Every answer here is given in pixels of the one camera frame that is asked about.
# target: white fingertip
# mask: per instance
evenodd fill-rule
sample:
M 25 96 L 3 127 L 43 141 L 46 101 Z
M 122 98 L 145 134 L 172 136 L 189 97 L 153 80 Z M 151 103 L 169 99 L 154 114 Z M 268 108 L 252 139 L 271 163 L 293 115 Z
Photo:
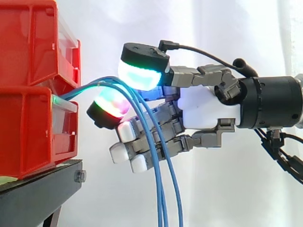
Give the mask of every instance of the white fingertip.
M 129 159 L 127 149 L 124 143 L 115 143 L 109 149 L 110 155 L 114 163 L 125 162 Z
M 127 143 L 136 139 L 136 134 L 130 122 L 122 122 L 119 124 L 118 133 L 123 143 Z
M 142 173 L 147 170 L 144 155 L 137 155 L 131 160 L 131 167 L 134 174 Z

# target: robotic hand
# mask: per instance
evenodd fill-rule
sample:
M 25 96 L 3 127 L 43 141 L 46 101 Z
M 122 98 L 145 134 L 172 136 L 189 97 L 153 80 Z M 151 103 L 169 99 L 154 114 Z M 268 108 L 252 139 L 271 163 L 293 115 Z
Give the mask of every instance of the robotic hand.
M 205 65 L 197 69 L 170 66 L 166 51 L 176 49 L 198 52 L 221 65 Z M 284 138 L 303 142 L 281 132 L 283 127 L 303 127 L 303 75 L 259 78 L 242 59 L 236 59 L 230 65 L 204 51 L 170 41 L 161 41 L 159 47 L 127 43 L 121 60 L 123 67 L 146 70 L 145 76 L 140 78 L 134 73 L 125 74 L 119 68 L 119 76 L 124 76 L 122 80 L 140 89 L 144 100 L 165 99 L 152 111 L 164 133 L 171 157 L 193 147 L 219 148 L 222 133 L 235 132 L 235 126 L 253 129 L 269 155 L 303 183 L 303 162 L 281 149 Z M 231 70 L 244 77 L 234 77 Z M 141 79 L 148 81 L 145 91 L 140 86 Z M 149 115 L 146 118 L 159 160 L 164 160 L 158 133 Z M 182 134 L 185 129 L 197 131 L 190 136 Z M 120 141 L 110 148 L 114 163 L 130 160 L 134 173 L 153 167 L 146 135 L 137 116 L 120 123 L 116 132 Z

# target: blue wire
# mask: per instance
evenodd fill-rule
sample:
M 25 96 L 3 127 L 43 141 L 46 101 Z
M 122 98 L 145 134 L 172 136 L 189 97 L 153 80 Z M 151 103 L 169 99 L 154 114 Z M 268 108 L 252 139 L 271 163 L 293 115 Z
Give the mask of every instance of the blue wire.
M 155 119 L 151 109 L 146 104 L 146 102 L 143 100 L 143 98 L 139 95 L 139 93 L 137 91 L 133 91 L 132 89 L 128 89 L 129 87 L 123 81 L 118 79 L 117 77 L 105 77 L 105 78 L 99 78 L 97 80 L 94 80 L 94 81 L 90 82 L 88 85 L 85 85 L 81 88 L 73 90 L 71 93 L 74 93 L 74 95 L 72 95 L 71 93 L 68 93 L 68 94 L 63 95 L 62 98 L 66 98 L 66 99 L 70 100 L 71 98 L 73 98 L 76 95 L 78 95 L 79 93 L 81 93 L 83 90 L 85 90 L 89 87 L 96 86 L 96 83 L 99 83 L 101 81 L 107 81 L 107 80 L 113 80 L 117 83 L 122 84 L 128 90 L 128 92 L 130 94 L 132 93 L 137 98 L 139 98 L 140 102 L 143 104 L 144 108 L 146 109 L 146 111 L 150 115 L 151 120 L 152 120 L 153 124 L 155 125 L 156 130 L 158 131 L 159 138 L 160 138 L 161 143 L 162 143 L 163 151 L 164 151 L 166 160 L 168 162 L 168 166 L 169 166 L 169 170 L 170 170 L 170 173 L 171 173 L 172 181 L 173 181 L 174 188 L 175 188 L 176 198 L 177 198 L 179 226 L 183 227 L 183 212 L 182 212 L 181 196 L 180 196 L 180 192 L 179 192 L 179 188 L 178 188 L 177 178 L 176 178 L 176 175 L 175 175 L 175 172 L 174 172 L 174 169 L 173 169 L 173 165 L 172 165 L 172 162 L 171 162 L 171 159 L 170 159 L 170 156 L 169 156 L 169 152 L 168 152 L 168 149 L 167 149 L 167 146 L 166 146 L 166 142 L 165 142 L 162 130 L 161 130 L 157 120 Z M 163 186 L 162 186 L 162 195 L 163 195 L 162 197 L 165 198 L 164 191 L 163 191 Z M 163 214 L 165 214 L 165 213 L 167 213 L 167 211 L 165 211 L 166 210 L 166 204 L 165 203 L 163 204 L 163 201 L 165 202 L 165 199 L 162 198 Z M 166 215 L 164 215 L 164 226 L 166 226 L 166 225 L 168 226 L 168 220 L 165 217 L 166 217 Z
M 134 91 L 134 92 L 135 92 L 136 96 L 138 97 L 139 101 L 143 104 L 143 106 L 146 109 L 147 113 L 149 114 L 149 116 L 150 116 L 153 124 L 156 127 L 156 130 L 158 132 L 160 141 L 162 143 L 164 155 L 165 155 L 167 164 L 169 166 L 169 171 L 170 171 L 170 174 L 171 174 L 171 179 L 173 181 L 173 185 L 174 185 L 174 188 L 175 188 L 175 193 L 176 193 L 176 198 L 177 198 L 177 205 L 178 205 L 179 226 L 183 227 L 183 211 L 182 211 L 182 201 L 181 201 L 180 190 L 179 190 L 176 174 L 175 174 L 175 171 L 174 171 L 174 167 L 173 167 L 173 164 L 172 164 L 170 156 L 169 156 L 169 151 L 168 151 L 168 148 L 166 146 L 166 141 L 164 139 L 163 132 L 162 132 L 162 130 L 161 130 L 161 128 L 160 128 L 160 126 L 158 124 L 158 121 L 156 120 L 154 114 L 152 113 L 151 109 L 147 105 L 147 103 L 144 101 L 144 99 L 139 95 L 139 93 L 137 91 Z
M 117 82 L 116 78 L 113 78 L 113 77 L 102 78 L 102 80 L 106 80 L 106 79 L 115 79 L 115 81 Z M 65 99 L 65 100 L 70 100 L 71 98 L 73 98 L 76 95 L 78 95 L 79 93 L 81 93 L 83 90 L 85 90 L 87 88 L 90 88 L 90 87 L 94 87 L 94 86 L 103 86 L 103 87 L 110 87 L 110 88 L 116 89 L 122 95 L 124 95 L 126 97 L 126 99 L 130 102 L 130 104 L 134 108 L 136 114 L 138 115 L 138 117 L 139 117 L 139 119 L 142 123 L 143 129 L 145 130 L 145 133 L 146 133 L 147 141 L 148 141 L 150 149 L 151 149 L 151 156 L 152 156 L 152 160 L 153 160 L 153 164 L 154 164 L 154 171 L 155 171 L 155 177 L 156 177 L 156 186 L 157 186 L 158 226 L 162 227 L 162 206 L 163 206 L 164 224 L 166 224 L 165 226 L 168 226 L 167 208 L 166 208 L 165 195 L 164 195 L 164 190 L 163 190 L 163 185 L 162 185 L 162 180 L 161 180 L 161 174 L 160 174 L 159 159 L 158 159 L 156 148 L 154 146 L 152 134 L 151 134 L 151 132 L 148 128 L 146 119 L 143 116 L 143 111 L 142 111 L 142 109 L 139 105 L 137 97 L 134 96 L 133 91 L 131 89 L 129 89 L 129 87 L 127 85 L 125 86 L 125 88 L 130 93 L 133 100 L 121 88 L 119 88 L 119 87 L 117 87 L 113 84 L 110 84 L 110 83 L 106 83 L 106 82 L 100 83 L 100 82 L 101 82 L 100 79 L 98 79 L 98 83 L 97 83 L 97 80 L 95 80 L 95 81 L 93 81 L 93 82 L 91 82 L 91 83 L 89 83 L 85 86 L 77 88 L 77 89 L 61 96 L 61 98 Z
M 162 193 L 162 208 L 163 208 L 164 227 L 169 227 L 169 220 L 168 220 L 168 215 L 167 215 L 166 199 L 165 199 L 165 192 L 164 192 L 164 189 L 163 189 L 163 184 L 161 184 L 161 193 Z

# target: red plastic bin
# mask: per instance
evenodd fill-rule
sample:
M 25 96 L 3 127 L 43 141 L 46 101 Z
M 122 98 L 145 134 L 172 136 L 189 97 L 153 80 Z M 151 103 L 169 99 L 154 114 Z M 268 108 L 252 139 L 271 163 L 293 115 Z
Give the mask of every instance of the red plastic bin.
M 46 87 L 0 87 L 0 176 L 22 179 L 77 155 L 78 105 Z
M 80 86 L 80 42 L 54 0 L 0 0 L 0 86 Z

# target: white curtain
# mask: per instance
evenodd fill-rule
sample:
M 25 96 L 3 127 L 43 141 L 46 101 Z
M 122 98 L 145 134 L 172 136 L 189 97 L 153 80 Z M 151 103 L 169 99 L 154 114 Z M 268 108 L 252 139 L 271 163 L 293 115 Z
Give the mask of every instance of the white curtain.
M 160 39 L 202 48 L 228 62 L 244 58 L 260 76 L 303 72 L 300 0 L 57 2 L 82 43 L 83 84 L 116 75 L 124 43 L 157 45 Z M 171 65 L 213 63 L 187 51 L 170 54 Z M 98 90 L 87 91 L 76 99 L 78 158 L 84 160 L 88 177 L 64 204 L 59 226 L 155 227 L 153 171 L 134 175 L 129 163 L 112 164 L 108 148 L 117 142 L 115 132 L 98 129 L 85 114 L 97 94 Z M 299 148 L 287 140 L 286 151 L 299 154 Z M 186 227 L 303 226 L 303 186 L 271 159 L 253 131 L 228 133 L 221 149 L 194 149 L 173 158 L 173 163 Z M 161 168 L 170 226 L 176 227 L 177 206 L 165 162 Z

